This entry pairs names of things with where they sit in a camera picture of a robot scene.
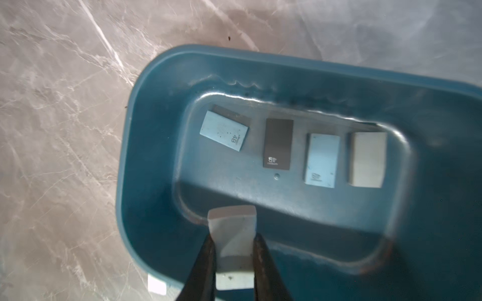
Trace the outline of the grey green eraser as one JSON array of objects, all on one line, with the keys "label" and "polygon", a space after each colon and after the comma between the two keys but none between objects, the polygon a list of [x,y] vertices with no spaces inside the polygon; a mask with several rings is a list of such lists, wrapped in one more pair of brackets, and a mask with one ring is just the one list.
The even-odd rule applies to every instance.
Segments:
[{"label": "grey green eraser", "polygon": [[256,207],[242,205],[211,209],[208,212],[208,228],[215,244],[216,289],[226,291],[254,288]]}]

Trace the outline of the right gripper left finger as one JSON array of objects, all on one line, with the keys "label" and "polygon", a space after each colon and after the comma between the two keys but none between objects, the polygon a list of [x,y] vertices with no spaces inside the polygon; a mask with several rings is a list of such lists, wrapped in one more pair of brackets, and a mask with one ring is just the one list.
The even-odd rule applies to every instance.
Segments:
[{"label": "right gripper left finger", "polygon": [[185,285],[176,301],[213,301],[216,298],[217,256],[215,243],[207,235]]}]

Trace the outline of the blue eraser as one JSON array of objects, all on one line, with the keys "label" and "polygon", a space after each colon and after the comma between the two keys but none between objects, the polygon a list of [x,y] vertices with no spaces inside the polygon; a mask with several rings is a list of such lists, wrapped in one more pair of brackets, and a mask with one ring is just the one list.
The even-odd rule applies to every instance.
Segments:
[{"label": "blue eraser", "polygon": [[250,124],[251,118],[247,115],[214,105],[205,114],[200,135],[240,152]]},{"label": "blue eraser", "polygon": [[308,135],[305,168],[307,185],[334,188],[338,165],[340,137],[327,134]]}]

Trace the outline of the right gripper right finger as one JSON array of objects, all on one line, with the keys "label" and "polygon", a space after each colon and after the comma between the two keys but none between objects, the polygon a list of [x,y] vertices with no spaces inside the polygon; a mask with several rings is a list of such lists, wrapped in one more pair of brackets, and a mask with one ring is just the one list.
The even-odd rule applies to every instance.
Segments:
[{"label": "right gripper right finger", "polygon": [[292,300],[265,239],[257,233],[253,244],[254,300]]}]

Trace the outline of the black eraser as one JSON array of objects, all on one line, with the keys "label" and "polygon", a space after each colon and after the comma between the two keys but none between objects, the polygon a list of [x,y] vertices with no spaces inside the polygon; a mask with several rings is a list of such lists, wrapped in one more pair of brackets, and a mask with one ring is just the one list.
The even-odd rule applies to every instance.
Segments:
[{"label": "black eraser", "polygon": [[266,119],[264,168],[290,169],[293,127],[294,121],[291,119]]}]

